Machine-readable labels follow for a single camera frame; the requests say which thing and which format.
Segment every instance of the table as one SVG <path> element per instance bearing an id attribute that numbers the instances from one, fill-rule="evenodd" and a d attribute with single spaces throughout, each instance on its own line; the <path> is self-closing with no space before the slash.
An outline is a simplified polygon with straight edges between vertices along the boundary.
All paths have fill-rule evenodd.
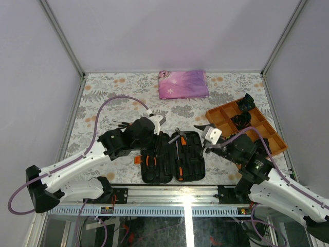
<path id="1" fill-rule="evenodd" d="M 275 128 L 273 116 L 258 73 L 207 73 L 210 91 L 209 98 L 159 100 L 158 73 L 93 73 L 88 74 L 84 92 L 77 111 L 76 120 L 71 133 L 66 156 L 86 148 L 92 138 L 96 113 L 107 98 L 116 95 L 129 95 L 142 100 L 154 114 L 165 115 L 167 122 L 162 126 L 165 133 L 171 135 L 176 127 L 183 131 L 196 131 L 193 125 L 208 123 L 207 110 L 226 104 L 250 94 L 256 106 Z M 97 136 L 107 130 L 114 129 L 116 121 L 133 122 L 145 115 L 144 107 L 128 99 L 117 99 L 105 106 L 99 118 Z M 88 180 L 100 175 L 111 183 L 144 184 L 140 167 L 134 164 L 138 151 L 127 157 L 114 160 L 110 165 L 100 165 L 84 173 L 78 174 L 74 180 Z M 204 154 L 206 176 L 200 181 L 185 182 L 184 185 L 219 185 L 237 184 L 241 175 L 236 166 L 213 154 Z M 275 156 L 278 166 L 287 173 L 284 154 Z M 169 184 L 182 184 L 175 178 Z"/>

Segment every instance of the tool case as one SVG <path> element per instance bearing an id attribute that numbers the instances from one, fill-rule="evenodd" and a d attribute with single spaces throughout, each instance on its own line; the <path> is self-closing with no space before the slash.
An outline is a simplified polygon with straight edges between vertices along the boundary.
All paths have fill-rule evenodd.
<path id="1" fill-rule="evenodd" d="M 180 182 L 192 182 L 205 177 L 205 159 L 202 156 L 200 136 L 194 131 L 184 133 L 187 137 L 186 143 L 180 137 L 170 145 L 168 141 L 178 133 L 174 133 L 171 138 L 162 134 L 159 137 L 161 154 L 157 158 L 152 156 L 154 149 L 141 151 L 140 168 L 145 183 L 165 184 L 173 177 Z"/>

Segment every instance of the wooden tray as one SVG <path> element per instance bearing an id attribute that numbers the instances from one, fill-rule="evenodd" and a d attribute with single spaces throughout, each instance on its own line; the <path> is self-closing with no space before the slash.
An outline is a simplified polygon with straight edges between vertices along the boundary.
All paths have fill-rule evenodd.
<path id="1" fill-rule="evenodd" d="M 206 112 L 206 118 L 208 121 L 214 123 L 216 128 L 222 131 L 222 136 L 224 137 L 239 132 L 231 120 L 235 115 L 242 113 L 236 103 L 239 100 L 241 99 L 221 105 Z M 258 108 L 250 110 L 249 113 L 251 115 L 251 126 L 258 129 L 263 138 L 268 139 L 272 156 L 282 153 L 288 148 L 287 144 L 277 134 Z M 254 131 L 249 130 L 246 134 L 253 142 L 258 139 L 258 135 Z"/>

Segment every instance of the pink fabric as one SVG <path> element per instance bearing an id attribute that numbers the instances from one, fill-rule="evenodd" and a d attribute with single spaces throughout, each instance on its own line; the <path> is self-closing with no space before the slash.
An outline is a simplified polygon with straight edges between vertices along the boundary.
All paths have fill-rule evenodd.
<path id="1" fill-rule="evenodd" d="M 192 71 L 160 71 L 159 98 L 186 99 L 205 98 L 209 90 L 204 70 Z"/>

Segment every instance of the white wall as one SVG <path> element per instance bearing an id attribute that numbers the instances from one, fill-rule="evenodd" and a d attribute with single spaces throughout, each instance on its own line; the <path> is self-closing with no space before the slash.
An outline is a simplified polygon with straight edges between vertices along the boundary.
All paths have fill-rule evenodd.
<path id="1" fill-rule="evenodd" d="M 302 184 L 329 198 L 329 1 L 308 1 L 267 79 Z"/>
<path id="2" fill-rule="evenodd" d="M 36 0 L 0 2 L 0 245 L 21 246 L 32 215 L 7 210 L 30 165 L 56 159 L 79 76 Z M 28 191 L 14 200 L 33 208 Z"/>
<path id="3" fill-rule="evenodd" d="M 299 0 L 48 0 L 88 72 L 261 70 Z"/>

